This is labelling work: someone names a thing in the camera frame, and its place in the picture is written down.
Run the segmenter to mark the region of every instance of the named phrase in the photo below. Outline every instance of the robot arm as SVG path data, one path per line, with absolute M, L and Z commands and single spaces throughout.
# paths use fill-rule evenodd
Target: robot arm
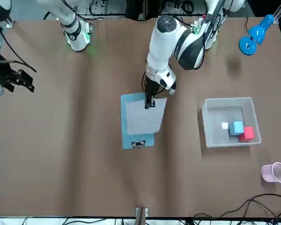
M 150 41 L 147 57 L 145 108 L 154 107 L 159 87 L 172 95 L 176 90 L 176 76 L 169 66 L 173 56 L 185 70 L 198 69 L 203 63 L 204 52 L 214 43 L 217 30 L 223 22 L 223 9 L 234 12 L 244 0 L 206 0 L 208 12 L 188 29 L 178 19 L 161 16 L 157 19 Z
M 3 36 L 3 27 L 6 26 L 5 21 L 9 18 L 11 6 L 12 6 L 11 0 L 0 0 L 0 48 L 1 48 L 1 42 Z M 32 77 L 30 77 L 30 75 L 27 74 L 22 69 L 19 69 L 18 71 L 14 71 L 10 67 L 10 63 L 14 63 L 14 62 L 16 61 L 6 60 L 0 54 L 0 96 L 3 95 L 4 93 L 3 88 L 9 90 L 10 92 L 13 92 L 15 88 L 13 84 L 24 86 L 31 92 L 34 91 L 34 86 L 32 85 L 33 82 Z
M 65 0 L 68 5 L 78 5 L 80 1 Z M 37 0 L 37 2 L 60 20 L 66 32 L 67 41 L 74 51 L 80 52 L 90 43 L 92 25 L 78 19 L 62 0 Z

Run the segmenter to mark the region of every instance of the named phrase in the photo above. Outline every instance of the desk lamp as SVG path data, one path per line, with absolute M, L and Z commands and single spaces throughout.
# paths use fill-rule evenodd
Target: desk lamp
M 240 51 L 245 55 L 253 55 L 257 50 L 256 42 L 261 45 L 266 35 L 266 30 L 273 24 L 274 16 L 266 15 L 257 26 L 248 30 L 249 36 L 242 37 L 238 42 Z

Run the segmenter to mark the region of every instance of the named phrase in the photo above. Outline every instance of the blue clipboard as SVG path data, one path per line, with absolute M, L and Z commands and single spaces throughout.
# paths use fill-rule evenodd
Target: blue clipboard
M 129 135 L 127 131 L 126 103 L 146 100 L 145 93 L 121 95 L 122 147 L 132 149 L 133 143 L 145 142 L 144 147 L 154 146 L 154 134 Z

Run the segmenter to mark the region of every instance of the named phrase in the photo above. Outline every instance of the pink cup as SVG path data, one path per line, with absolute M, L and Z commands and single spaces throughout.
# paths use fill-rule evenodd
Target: pink cup
M 264 165 L 261 168 L 261 175 L 267 182 L 281 183 L 281 163 L 276 162 L 269 165 Z

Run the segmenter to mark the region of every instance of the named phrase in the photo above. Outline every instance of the clear plastic bin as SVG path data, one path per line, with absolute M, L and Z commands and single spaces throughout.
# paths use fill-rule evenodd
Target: clear plastic bin
M 210 98 L 202 107 L 206 146 L 231 147 L 261 143 L 256 113 L 251 97 Z M 240 142 L 238 136 L 230 136 L 222 123 L 242 121 L 245 127 L 253 127 L 255 138 Z

